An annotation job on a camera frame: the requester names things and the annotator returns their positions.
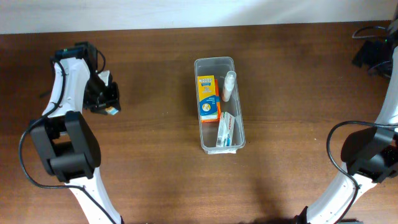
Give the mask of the white Panadol box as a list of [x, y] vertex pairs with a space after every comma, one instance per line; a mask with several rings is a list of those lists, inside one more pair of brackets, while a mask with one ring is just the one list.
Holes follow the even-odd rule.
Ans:
[[222, 112], [216, 138], [216, 147], [232, 146], [235, 117], [228, 112]]

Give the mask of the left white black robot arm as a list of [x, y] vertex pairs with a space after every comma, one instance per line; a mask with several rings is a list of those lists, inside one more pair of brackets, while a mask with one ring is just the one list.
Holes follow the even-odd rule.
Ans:
[[121, 110], [118, 84], [98, 65], [100, 58], [103, 53], [89, 42], [55, 52], [49, 103], [21, 138], [31, 136], [45, 171], [59, 181], [54, 188], [69, 189], [89, 223], [123, 223], [101, 179], [100, 145], [83, 117], [83, 110]]

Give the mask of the yellow blue Woods box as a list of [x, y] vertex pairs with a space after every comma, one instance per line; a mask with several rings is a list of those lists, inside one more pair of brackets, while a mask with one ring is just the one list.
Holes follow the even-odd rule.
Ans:
[[214, 75], [197, 78], [198, 109], [202, 123], [217, 121], [215, 79]]

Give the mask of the small gold-lid jar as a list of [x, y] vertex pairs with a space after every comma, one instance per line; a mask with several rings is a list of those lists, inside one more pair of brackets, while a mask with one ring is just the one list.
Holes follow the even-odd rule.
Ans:
[[119, 110], [116, 109], [115, 107], [110, 106], [110, 107], [105, 109], [105, 112], [107, 112], [107, 114], [109, 114], [109, 115], [113, 115], [114, 116], [114, 115], [116, 115], [119, 112]]

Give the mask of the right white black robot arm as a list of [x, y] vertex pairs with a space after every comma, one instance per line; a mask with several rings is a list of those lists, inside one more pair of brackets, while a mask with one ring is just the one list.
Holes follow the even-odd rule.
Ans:
[[387, 178], [397, 176], [397, 17], [394, 16], [381, 42], [365, 43], [353, 59], [369, 65], [389, 79], [386, 97], [375, 122], [355, 121], [363, 129], [351, 133], [341, 148], [342, 164], [334, 160], [330, 142], [333, 133], [349, 121], [336, 124], [328, 133], [326, 151], [338, 173], [322, 196], [293, 218], [293, 223], [343, 223], [357, 199]]

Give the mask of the orange medicine box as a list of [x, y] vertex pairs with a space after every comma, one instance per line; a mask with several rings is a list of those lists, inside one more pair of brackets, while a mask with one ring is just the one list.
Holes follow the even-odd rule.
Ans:
[[215, 79], [215, 95], [216, 95], [216, 105], [217, 105], [217, 121], [220, 121], [221, 117], [221, 104], [220, 104], [220, 93], [218, 88], [218, 80]]

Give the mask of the white spray bottle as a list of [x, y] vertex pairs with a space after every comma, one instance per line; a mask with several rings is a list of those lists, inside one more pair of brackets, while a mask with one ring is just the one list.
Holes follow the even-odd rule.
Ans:
[[228, 71], [225, 78], [224, 78], [224, 85], [223, 85], [223, 91], [221, 94], [221, 99], [224, 102], [228, 102], [232, 91], [234, 89], [236, 83], [236, 72], [235, 71]]

